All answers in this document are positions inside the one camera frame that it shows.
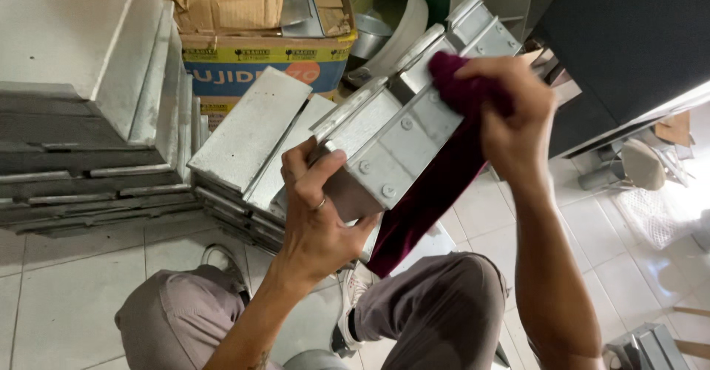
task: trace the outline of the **gray pants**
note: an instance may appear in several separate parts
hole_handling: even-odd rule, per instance
[[[244,311],[235,291],[212,266],[148,278],[116,313],[131,369],[201,369]],[[505,300],[505,279],[487,258],[422,258],[363,294],[355,332],[397,340],[383,369],[490,369]]]

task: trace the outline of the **person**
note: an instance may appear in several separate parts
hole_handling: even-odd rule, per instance
[[[519,58],[475,58],[456,76],[498,80],[515,112],[481,108],[485,158],[510,184],[518,217],[515,297],[531,348],[546,370],[602,369],[601,333],[581,273],[557,217],[547,169],[555,98]],[[116,314],[133,370],[277,369],[269,352],[294,306],[322,279],[357,258],[377,216],[346,226],[322,186],[345,162],[342,151],[310,168],[314,139],[282,156],[288,191],[284,244],[248,302],[234,260],[228,272],[200,266],[162,270]],[[213,253],[229,257],[214,247]],[[490,369],[506,281],[475,253],[420,259],[405,272],[372,280],[350,272],[346,310],[334,330],[345,352],[382,337],[397,340],[383,369]]]

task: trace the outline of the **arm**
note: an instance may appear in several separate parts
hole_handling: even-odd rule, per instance
[[[513,191],[518,214],[515,298],[520,321],[547,370],[602,368],[601,333],[579,268],[557,218],[548,181],[554,93],[519,58],[476,58],[457,77],[494,78],[515,112],[482,109],[484,156]]]
[[[315,284],[360,255],[377,223],[377,216],[352,227],[343,223],[323,184],[345,163],[345,153],[328,154],[309,169],[306,158],[315,146],[311,138],[282,156],[289,202],[283,247],[205,370],[265,369],[286,316]]]

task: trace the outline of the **ring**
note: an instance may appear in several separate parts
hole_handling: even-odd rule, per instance
[[[311,208],[311,210],[312,211],[320,211],[321,208],[323,208],[324,206],[325,206],[325,195],[323,195],[323,202],[318,204],[318,206],[316,206],[315,208]]]

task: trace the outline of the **maroon cloth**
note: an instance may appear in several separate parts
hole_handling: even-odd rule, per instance
[[[481,104],[492,102],[503,115],[513,111],[510,95],[498,82],[484,77],[454,78],[456,70],[468,60],[437,52],[429,62],[439,97],[463,115],[464,121],[402,200],[383,215],[382,227],[367,264],[380,277],[397,267],[486,164],[480,143]]]

